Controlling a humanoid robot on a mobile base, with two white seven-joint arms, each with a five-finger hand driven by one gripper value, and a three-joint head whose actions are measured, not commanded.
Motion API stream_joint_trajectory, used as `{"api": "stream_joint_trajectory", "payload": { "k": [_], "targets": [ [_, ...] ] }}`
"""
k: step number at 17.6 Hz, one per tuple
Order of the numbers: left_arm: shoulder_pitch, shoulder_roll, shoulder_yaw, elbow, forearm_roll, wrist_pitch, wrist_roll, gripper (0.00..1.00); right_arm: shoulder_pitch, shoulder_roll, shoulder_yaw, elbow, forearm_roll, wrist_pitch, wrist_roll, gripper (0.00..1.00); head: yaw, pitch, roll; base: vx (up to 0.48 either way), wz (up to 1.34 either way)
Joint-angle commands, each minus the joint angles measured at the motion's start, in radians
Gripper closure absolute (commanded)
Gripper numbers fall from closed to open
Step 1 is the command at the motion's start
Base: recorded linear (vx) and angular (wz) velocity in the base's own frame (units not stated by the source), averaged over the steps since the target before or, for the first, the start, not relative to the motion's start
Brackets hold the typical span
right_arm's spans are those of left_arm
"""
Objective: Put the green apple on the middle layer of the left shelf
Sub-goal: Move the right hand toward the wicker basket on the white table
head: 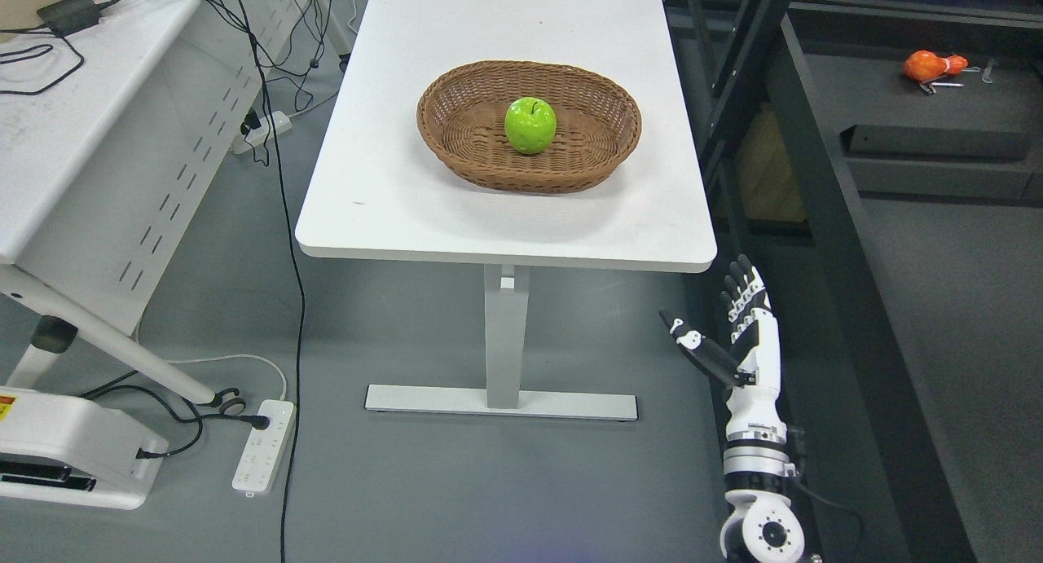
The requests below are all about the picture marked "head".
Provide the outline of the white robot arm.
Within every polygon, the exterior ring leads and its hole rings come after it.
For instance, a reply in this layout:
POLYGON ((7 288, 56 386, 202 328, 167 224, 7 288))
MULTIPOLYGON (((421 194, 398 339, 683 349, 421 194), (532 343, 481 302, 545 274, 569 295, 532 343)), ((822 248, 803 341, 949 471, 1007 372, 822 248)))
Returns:
POLYGON ((812 562, 801 521, 794 514, 787 482, 797 474, 786 445, 737 439, 723 452, 725 500, 733 510, 720 527, 726 562, 812 562))

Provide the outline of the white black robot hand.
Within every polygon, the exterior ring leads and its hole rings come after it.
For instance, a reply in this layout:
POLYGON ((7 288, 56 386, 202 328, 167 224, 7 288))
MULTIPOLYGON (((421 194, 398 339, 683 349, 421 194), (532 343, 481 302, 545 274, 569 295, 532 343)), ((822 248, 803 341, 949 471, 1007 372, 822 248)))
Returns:
POLYGON ((781 392, 779 325, 765 278, 745 254, 731 262, 722 292, 729 345, 715 343, 680 315, 660 310, 677 348, 724 388, 728 442, 786 446, 787 426, 777 410, 781 392))

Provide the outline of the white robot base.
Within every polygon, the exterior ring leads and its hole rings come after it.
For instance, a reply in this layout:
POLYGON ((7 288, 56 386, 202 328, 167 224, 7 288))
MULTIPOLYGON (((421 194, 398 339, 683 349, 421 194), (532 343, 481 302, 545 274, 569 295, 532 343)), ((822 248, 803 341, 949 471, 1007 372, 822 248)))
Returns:
POLYGON ((131 510, 144 504, 169 443, 123 411, 3 386, 4 499, 131 510))

